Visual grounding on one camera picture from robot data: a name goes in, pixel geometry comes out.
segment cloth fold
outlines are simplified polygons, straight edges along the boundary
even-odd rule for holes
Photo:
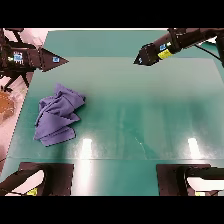
[[[67,125],[79,121],[74,110],[85,104],[85,95],[57,83],[54,96],[39,102],[34,140],[50,146],[75,138],[75,131]]]

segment glossy table surface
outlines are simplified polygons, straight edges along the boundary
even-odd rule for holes
[[[133,64],[164,33],[50,32],[45,48],[69,63],[35,72],[1,180],[22,161],[64,162],[75,164],[72,195],[158,195],[158,163],[224,167],[221,63],[192,47],[151,67]],[[77,137],[44,147],[33,140],[38,102],[57,82],[87,100],[71,125]]]

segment green mat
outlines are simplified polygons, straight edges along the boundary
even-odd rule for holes
[[[164,33],[50,32],[45,47],[70,62],[35,72],[1,180],[21,161],[66,162],[75,164],[72,195],[158,195],[157,163],[223,167],[221,63],[192,47],[152,67],[133,65],[140,47]],[[38,102],[57,82],[87,101],[71,125],[77,138],[44,147],[33,140]]]

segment robotic arm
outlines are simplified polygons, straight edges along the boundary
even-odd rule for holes
[[[169,28],[168,31],[155,42],[142,46],[134,64],[151,66],[182,49],[196,46],[219,59],[224,67],[224,28]],[[217,37],[216,46],[220,58],[197,46],[213,37]]]

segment crumpled cloth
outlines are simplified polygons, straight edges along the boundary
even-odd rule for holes
[[[85,96],[57,83],[54,96],[39,102],[39,115],[35,126],[34,140],[50,146],[75,138],[74,129],[67,125],[79,121],[74,110],[85,104]]]

